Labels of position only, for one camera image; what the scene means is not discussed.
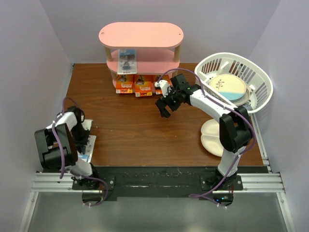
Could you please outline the blue razor blister pack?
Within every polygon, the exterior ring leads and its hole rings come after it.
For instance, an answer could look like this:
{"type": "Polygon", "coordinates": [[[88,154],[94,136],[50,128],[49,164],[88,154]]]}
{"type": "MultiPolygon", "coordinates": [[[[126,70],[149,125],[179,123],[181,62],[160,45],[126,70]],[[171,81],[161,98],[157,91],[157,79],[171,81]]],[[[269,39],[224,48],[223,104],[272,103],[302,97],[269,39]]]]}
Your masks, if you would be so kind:
{"type": "Polygon", "coordinates": [[[137,74],[136,49],[119,49],[117,73],[120,75],[137,74]]]}
{"type": "Polygon", "coordinates": [[[96,136],[91,134],[91,129],[92,129],[92,121],[91,119],[85,119],[84,122],[82,123],[82,126],[85,130],[89,131],[90,134],[88,136],[88,141],[87,144],[84,146],[82,151],[84,153],[78,152],[78,157],[81,158],[83,161],[90,163],[92,156],[93,156],[93,151],[94,151],[94,146],[95,146],[95,141],[96,141],[96,136]]]}

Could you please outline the aluminium frame rail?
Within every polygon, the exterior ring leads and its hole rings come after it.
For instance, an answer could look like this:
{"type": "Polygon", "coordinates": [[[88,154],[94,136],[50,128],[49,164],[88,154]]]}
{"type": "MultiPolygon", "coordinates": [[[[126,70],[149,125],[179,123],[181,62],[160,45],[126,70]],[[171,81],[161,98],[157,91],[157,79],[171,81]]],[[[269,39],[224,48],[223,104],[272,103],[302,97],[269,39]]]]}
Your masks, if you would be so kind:
{"type": "MultiPolygon", "coordinates": [[[[92,161],[98,167],[216,167],[201,146],[200,127],[208,116],[176,113],[95,114],[97,143],[92,161]]],[[[265,166],[266,174],[245,174],[244,190],[234,192],[223,208],[208,200],[128,198],[95,207],[82,204],[69,174],[37,173],[23,216],[22,232],[292,232],[280,174],[270,171],[258,147],[241,167],[265,166]]]]}

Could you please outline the cream divided plate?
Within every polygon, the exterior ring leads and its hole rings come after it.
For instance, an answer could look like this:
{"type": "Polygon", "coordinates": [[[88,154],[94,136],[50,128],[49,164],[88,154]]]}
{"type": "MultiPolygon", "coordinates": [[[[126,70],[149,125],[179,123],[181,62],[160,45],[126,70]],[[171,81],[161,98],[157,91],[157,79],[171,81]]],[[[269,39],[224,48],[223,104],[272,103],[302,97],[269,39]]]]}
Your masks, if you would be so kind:
{"type": "Polygon", "coordinates": [[[200,131],[200,140],[203,147],[212,155],[221,158],[224,148],[219,138],[219,123],[214,119],[210,119],[202,125],[200,131]]]}

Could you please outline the cream and blue floral plate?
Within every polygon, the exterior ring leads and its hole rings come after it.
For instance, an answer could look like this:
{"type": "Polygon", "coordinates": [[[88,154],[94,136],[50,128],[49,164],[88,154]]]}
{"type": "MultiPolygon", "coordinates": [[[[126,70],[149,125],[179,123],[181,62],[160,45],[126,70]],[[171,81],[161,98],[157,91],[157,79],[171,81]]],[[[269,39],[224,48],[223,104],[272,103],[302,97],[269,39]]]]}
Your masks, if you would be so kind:
{"type": "Polygon", "coordinates": [[[242,98],[247,89],[245,82],[232,74],[221,74],[212,78],[209,86],[229,101],[242,98]]]}

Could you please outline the orange razor box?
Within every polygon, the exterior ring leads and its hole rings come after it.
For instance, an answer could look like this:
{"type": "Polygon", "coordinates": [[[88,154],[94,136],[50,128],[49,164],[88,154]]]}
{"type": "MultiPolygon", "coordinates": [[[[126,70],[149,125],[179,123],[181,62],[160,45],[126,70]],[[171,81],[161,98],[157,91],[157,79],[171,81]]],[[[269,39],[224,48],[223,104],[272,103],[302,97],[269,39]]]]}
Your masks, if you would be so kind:
{"type": "MultiPolygon", "coordinates": [[[[155,91],[155,94],[156,94],[156,95],[162,94],[162,90],[161,90],[159,84],[157,83],[157,82],[158,82],[158,79],[160,78],[160,76],[161,76],[161,75],[153,75],[153,76],[152,76],[152,78],[153,78],[153,84],[154,84],[154,91],[155,91]]],[[[167,83],[168,83],[170,86],[172,86],[172,83],[171,83],[171,80],[170,80],[168,74],[167,74],[167,75],[164,75],[164,76],[162,77],[161,80],[167,81],[167,83]]]]}
{"type": "Polygon", "coordinates": [[[134,75],[134,89],[135,97],[148,97],[153,94],[152,87],[152,76],[151,75],[134,75]]]}
{"type": "Polygon", "coordinates": [[[133,93],[133,74],[121,74],[116,79],[116,94],[131,94],[133,93]]]}

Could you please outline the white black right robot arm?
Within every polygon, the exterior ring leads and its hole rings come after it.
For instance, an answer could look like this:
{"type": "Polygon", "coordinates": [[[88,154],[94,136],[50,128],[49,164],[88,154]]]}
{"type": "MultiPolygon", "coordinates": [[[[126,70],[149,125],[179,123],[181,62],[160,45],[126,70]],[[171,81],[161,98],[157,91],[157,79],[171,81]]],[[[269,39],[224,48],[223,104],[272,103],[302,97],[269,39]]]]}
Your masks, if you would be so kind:
{"type": "Polygon", "coordinates": [[[223,154],[216,168],[212,189],[227,189],[237,174],[241,155],[254,136],[247,109],[242,106],[229,108],[207,93],[201,84],[189,84],[183,74],[173,77],[171,81],[160,77],[154,85],[162,91],[162,96],[155,103],[162,117],[170,117],[167,107],[176,111],[181,104],[186,103],[219,123],[219,141],[223,146],[223,154]]]}

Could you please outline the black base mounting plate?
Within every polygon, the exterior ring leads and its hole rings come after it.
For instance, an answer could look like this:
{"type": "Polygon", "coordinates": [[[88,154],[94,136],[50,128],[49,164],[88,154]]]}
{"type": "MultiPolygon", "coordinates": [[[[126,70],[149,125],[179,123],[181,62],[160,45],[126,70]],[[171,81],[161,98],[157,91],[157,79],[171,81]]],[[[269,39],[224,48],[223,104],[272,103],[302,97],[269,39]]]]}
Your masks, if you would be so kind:
{"type": "Polygon", "coordinates": [[[266,174],[265,166],[239,167],[237,175],[228,177],[220,187],[209,193],[219,183],[214,167],[97,167],[98,180],[73,177],[73,190],[82,191],[84,203],[118,198],[187,198],[199,195],[201,200],[213,200],[229,206],[234,192],[244,190],[245,174],[266,174]]]}

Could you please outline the pink three-tier wooden shelf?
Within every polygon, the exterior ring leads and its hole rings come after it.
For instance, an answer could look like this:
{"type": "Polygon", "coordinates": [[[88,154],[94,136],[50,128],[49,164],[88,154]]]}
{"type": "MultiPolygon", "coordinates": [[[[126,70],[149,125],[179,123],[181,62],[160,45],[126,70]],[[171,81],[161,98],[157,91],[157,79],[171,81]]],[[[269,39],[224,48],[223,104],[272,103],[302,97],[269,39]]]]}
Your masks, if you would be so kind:
{"type": "Polygon", "coordinates": [[[116,85],[120,50],[136,50],[138,74],[163,74],[179,67],[184,34],[172,23],[114,22],[104,26],[98,38],[104,46],[112,83],[116,85]]]}

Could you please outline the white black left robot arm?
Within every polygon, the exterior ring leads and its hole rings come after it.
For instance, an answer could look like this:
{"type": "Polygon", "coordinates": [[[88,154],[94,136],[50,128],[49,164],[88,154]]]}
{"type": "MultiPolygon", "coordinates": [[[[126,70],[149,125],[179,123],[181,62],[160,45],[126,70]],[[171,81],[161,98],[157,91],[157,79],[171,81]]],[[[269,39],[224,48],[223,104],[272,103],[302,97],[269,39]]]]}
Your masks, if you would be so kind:
{"type": "Polygon", "coordinates": [[[34,132],[35,143],[44,170],[59,171],[59,179],[70,173],[79,186],[98,189],[101,183],[96,168],[79,157],[86,151],[90,136],[84,120],[83,110],[71,106],[49,126],[34,132]]]}

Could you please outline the white plastic laundry basket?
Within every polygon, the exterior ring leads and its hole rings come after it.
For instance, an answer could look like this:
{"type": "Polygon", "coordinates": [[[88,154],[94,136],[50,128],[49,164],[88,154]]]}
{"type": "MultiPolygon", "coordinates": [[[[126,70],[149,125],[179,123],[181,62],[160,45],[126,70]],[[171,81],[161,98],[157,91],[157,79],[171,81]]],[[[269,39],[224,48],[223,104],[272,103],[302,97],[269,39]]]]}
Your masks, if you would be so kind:
{"type": "Polygon", "coordinates": [[[248,114],[260,111],[273,94],[269,76],[250,60],[228,52],[204,58],[196,67],[205,91],[223,103],[244,106],[248,114]]]}

